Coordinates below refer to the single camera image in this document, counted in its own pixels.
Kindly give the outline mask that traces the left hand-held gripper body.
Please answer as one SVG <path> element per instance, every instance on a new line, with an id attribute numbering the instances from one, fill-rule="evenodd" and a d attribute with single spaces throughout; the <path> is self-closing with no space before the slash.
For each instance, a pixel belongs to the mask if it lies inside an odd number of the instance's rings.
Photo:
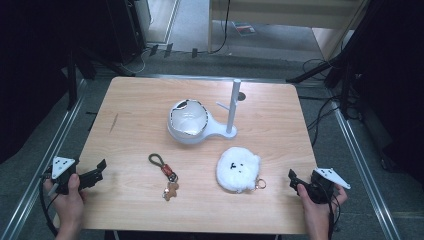
<path id="1" fill-rule="evenodd" d="M 48 195 L 51 196 L 54 193 L 67 195 L 68 182 L 72 174 L 76 172 L 76 166 L 79 163 L 78 160 L 65 157 L 54 157 L 52 164 L 43 173 L 44 179 L 50 179 L 53 186 L 49 190 Z"/>

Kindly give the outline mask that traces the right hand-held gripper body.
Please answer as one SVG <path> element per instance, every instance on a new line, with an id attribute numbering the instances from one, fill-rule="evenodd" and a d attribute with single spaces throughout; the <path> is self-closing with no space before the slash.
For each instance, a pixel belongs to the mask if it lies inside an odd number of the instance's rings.
<path id="1" fill-rule="evenodd" d="M 309 197 L 316 204 L 329 203 L 335 184 L 345 189 L 351 188 L 333 168 L 315 168 L 311 175 Z"/>

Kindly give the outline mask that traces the white fluffy pouch keychain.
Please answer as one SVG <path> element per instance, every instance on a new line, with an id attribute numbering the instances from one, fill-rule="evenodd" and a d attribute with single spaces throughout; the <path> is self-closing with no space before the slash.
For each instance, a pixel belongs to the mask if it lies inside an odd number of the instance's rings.
<path id="1" fill-rule="evenodd" d="M 226 191 L 242 193 L 265 189 L 267 183 L 259 177 L 261 158 L 243 147 L 231 147 L 220 157 L 216 180 Z"/>

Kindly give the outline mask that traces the gingerbread keychain with cord loop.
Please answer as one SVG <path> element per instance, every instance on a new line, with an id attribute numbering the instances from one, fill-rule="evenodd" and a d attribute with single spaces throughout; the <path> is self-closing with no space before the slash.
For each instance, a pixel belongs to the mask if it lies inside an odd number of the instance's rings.
<path id="1" fill-rule="evenodd" d="M 159 167 L 168 180 L 167 187 L 164 189 L 162 194 L 163 199 L 165 201 L 170 201 L 172 198 L 175 198 L 177 196 L 177 190 L 179 189 L 178 175 L 168 164 L 163 161 L 162 157 L 157 153 L 151 153 L 148 156 L 148 161 Z"/>

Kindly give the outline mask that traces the person's right hand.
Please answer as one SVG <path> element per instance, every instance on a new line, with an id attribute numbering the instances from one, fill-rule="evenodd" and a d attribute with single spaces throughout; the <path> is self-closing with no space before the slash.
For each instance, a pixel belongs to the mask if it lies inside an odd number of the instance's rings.
<path id="1" fill-rule="evenodd" d="M 333 198 L 331 204 L 314 203 L 302 184 L 297 185 L 297 191 L 301 199 L 304 219 L 307 233 L 309 232 L 327 232 L 330 230 L 330 214 L 335 213 L 336 209 L 341 206 L 347 199 L 348 195 L 344 188 L 335 185 L 338 194 Z"/>

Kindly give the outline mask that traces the person's left hand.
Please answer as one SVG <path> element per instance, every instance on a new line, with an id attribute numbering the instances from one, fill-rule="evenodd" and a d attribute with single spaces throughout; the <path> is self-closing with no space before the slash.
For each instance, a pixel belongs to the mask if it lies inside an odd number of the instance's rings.
<path id="1" fill-rule="evenodd" d="M 60 219 L 60 228 L 82 229 L 86 193 L 79 190 L 79 185 L 79 176 L 72 174 L 68 182 L 68 194 L 59 194 L 53 201 Z"/>

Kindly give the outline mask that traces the black metal stand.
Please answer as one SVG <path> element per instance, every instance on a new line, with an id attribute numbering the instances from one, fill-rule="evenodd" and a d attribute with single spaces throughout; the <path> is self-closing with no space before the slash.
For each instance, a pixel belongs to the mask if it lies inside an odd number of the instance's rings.
<path id="1" fill-rule="evenodd" d="M 91 64 L 90 59 L 94 59 L 119 76 L 134 76 L 134 73 L 123 70 L 122 68 L 114 65 L 111 61 L 104 59 L 99 54 L 94 53 L 91 50 L 81 47 L 69 48 L 67 50 L 68 111 L 70 111 L 76 105 L 78 97 L 76 69 L 81 70 L 83 75 L 89 79 L 93 79 L 96 76 L 96 70 Z"/>

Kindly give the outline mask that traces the dark curtain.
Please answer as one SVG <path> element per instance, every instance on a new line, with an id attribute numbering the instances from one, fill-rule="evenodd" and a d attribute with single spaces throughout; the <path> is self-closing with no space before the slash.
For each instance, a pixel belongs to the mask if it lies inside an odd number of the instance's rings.
<path id="1" fill-rule="evenodd" d="M 424 0 L 371 0 L 353 82 L 387 161 L 424 186 Z"/>
<path id="2" fill-rule="evenodd" d="M 0 164 L 68 93 L 78 13 L 77 0 L 0 0 Z"/>

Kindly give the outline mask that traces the black tripod stand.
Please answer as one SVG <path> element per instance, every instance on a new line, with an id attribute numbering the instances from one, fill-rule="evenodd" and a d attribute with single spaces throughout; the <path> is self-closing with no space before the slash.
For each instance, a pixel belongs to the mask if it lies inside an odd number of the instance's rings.
<path id="1" fill-rule="evenodd" d="M 324 79 L 326 88 L 332 89 L 341 83 L 340 110 L 345 119 L 348 119 L 348 98 L 351 81 L 355 77 L 354 73 L 354 55 L 358 47 L 358 41 L 361 39 L 363 24 L 352 33 L 347 43 L 342 47 L 339 54 L 328 61 L 324 61 L 317 67 L 309 70 L 297 77 L 286 79 L 287 83 L 298 84 L 313 76 L 329 69 L 329 73 Z"/>

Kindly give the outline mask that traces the black cabinet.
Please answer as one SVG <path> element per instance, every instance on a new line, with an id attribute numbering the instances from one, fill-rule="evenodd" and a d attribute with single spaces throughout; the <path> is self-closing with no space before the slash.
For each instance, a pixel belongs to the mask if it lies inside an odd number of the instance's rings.
<path id="1" fill-rule="evenodd" d="M 141 54 L 146 43 L 137 9 L 138 0 L 106 0 L 121 63 Z"/>

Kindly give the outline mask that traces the booklet on floor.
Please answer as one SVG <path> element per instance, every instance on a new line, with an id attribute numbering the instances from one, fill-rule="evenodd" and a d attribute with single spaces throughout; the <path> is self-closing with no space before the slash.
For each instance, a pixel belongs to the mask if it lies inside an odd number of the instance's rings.
<path id="1" fill-rule="evenodd" d="M 255 29 L 249 23 L 233 21 L 233 26 L 242 37 L 256 34 Z"/>

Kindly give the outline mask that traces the light wooden shelf unit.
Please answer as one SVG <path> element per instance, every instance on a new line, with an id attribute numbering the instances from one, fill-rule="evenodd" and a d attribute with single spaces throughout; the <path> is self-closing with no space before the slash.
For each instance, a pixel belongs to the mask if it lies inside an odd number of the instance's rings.
<path id="1" fill-rule="evenodd" d="M 370 0 L 209 0 L 208 51 L 214 20 L 309 27 L 322 56 L 335 56 L 347 33 L 355 29 Z"/>

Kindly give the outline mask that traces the metal floor rail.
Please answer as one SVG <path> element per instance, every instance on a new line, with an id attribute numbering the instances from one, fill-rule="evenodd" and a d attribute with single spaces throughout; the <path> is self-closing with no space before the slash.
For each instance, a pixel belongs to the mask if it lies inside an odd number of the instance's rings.
<path id="1" fill-rule="evenodd" d="M 335 108 L 338 126 L 349 148 L 363 188 L 373 209 L 373 215 L 378 221 L 385 240 L 402 240 L 392 213 L 372 172 L 372 165 L 369 164 L 369 161 L 374 160 L 376 155 L 372 154 L 375 148 L 372 139 L 368 135 L 367 128 L 359 121 L 346 120 L 341 112 L 341 107 L 336 102 L 332 102 L 331 106 Z"/>
<path id="2" fill-rule="evenodd" d="M 16 240 L 38 198 L 39 175 L 49 165 L 76 118 L 87 91 L 77 81 L 77 100 L 68 110 L 65 94 L 35 128 L 24 146 L 0 164 L 0 240 Z"/>

